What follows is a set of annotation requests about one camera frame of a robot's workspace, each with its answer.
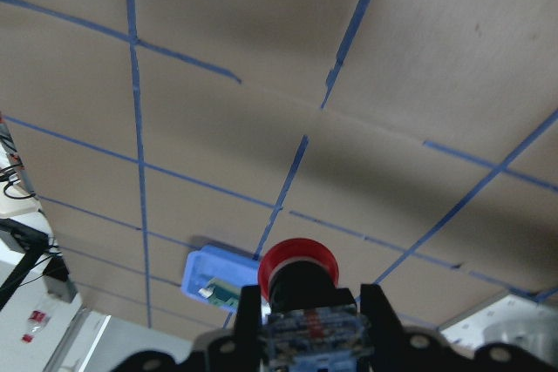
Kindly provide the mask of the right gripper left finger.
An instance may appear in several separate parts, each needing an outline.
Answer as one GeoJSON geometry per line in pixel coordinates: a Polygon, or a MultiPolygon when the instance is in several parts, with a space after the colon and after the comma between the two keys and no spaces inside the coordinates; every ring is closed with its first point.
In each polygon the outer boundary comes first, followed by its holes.
{"type": "Polygon", "coordinates": [[[262,363],[261,290],[243,287],[231,329],[216,329],[196,338],[187,358],[144,350],[127,357],[115,371],[259,371],[262,363]]]}

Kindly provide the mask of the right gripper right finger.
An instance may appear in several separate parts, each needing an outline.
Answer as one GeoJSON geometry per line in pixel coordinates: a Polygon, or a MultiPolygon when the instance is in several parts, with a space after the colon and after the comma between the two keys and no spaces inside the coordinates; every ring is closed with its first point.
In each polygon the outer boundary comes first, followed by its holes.
{"type": "Polygon", "coordinates": [[[372,352],[363,363],[366,371],[556,371],[557,368],[525,349],[503,342],[488,343],[471,357],[459,354],[439,332],[404,326],[383,289],[360,286],[360,313],[372,352]]]}

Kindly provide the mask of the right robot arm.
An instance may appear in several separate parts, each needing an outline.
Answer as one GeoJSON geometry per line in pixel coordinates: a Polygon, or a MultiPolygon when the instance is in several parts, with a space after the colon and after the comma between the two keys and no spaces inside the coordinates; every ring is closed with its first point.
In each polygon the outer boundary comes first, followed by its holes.
{"type": "Polygon", "coordinates": [[[469,356],[443,335],[401,324],[382,289],[361,287],[356,303],[328,278],[282,276],[271,313],[261,315],[260,288],[244,287],[233,331],[201,337],[177,362],[141,351],[118,371],[555,371],[557,347],[546,324],[505,321],[485,328],[469,356]]]}

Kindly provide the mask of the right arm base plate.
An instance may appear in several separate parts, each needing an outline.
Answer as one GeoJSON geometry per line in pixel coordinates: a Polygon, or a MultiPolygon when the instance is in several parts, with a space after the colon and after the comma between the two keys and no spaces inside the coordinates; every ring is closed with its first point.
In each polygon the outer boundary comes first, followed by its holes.
{"type": "Polygon", "coordinates": [[[524,348],[557,340],[557,307],[518,294],[498,294],[438,327],[451,343],[477,349],[490,342],[524,348]]]}

